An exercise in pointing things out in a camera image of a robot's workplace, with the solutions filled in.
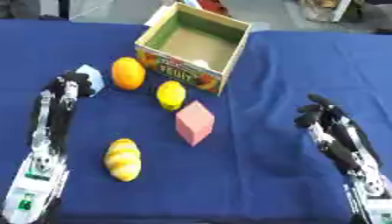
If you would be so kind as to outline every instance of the cardboard box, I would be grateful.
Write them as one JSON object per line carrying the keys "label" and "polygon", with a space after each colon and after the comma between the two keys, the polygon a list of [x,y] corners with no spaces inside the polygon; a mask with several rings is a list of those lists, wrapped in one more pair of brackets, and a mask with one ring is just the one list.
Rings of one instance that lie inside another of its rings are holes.
{"label": "cardboard box", "polygon": [[145,67],[219,95],[249,33],[250,24],[175,3],[136,41],[136,55]]}

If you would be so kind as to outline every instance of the orange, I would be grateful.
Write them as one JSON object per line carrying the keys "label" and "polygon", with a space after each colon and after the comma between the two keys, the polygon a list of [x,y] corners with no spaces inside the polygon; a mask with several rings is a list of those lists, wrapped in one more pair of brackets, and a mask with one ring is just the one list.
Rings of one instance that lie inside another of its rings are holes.
{"label": "orange", "polygon": [[135,90],[144,82],[145,69],[137,60],[122,57],[112,65],[112,79],[119,88]]}

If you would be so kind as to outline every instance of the yellow striped ball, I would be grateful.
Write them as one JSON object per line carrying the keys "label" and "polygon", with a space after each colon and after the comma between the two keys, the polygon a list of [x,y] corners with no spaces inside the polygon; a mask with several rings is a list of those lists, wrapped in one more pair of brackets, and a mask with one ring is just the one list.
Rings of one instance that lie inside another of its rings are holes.
{"label": "yellow striped ball", "polygon": [[114,141],[103,160],[110,174],[124,182],[137,178],[142,167],[140,151],[128,138]]}

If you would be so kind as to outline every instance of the wire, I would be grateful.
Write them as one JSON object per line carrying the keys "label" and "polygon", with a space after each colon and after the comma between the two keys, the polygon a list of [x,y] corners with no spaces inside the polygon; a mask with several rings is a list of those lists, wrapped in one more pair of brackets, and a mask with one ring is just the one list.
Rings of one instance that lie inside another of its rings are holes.
{"label": "wire", "polygon": [[89,14],[89,13],[91,13],[93,11],[99,10],[104,5],[112,4],[114,1],[115,0],[108,0],[106,3],[102,3],[100,5],[95,6],[94,8],[92,8],[90,10],[86,10],[85,12],[77,14],[76,16],[70,17],[69,20],[73,20],[73,19],[76,19],[76,18],[79,18],[79,17],[84,17],[84,16],[86,16],[87,14]]}

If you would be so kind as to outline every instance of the box label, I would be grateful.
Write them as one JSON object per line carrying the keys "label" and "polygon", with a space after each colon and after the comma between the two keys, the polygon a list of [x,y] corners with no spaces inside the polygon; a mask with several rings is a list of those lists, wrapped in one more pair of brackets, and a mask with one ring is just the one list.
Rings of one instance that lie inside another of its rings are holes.
{"label": "box label", "polygon": [[221,85],[219,73],[165,56],[158,51],[150,51],[141,46],[136,47],[136,54],[139,61],[147,68],[196,88],[215,94],[219,93]]}

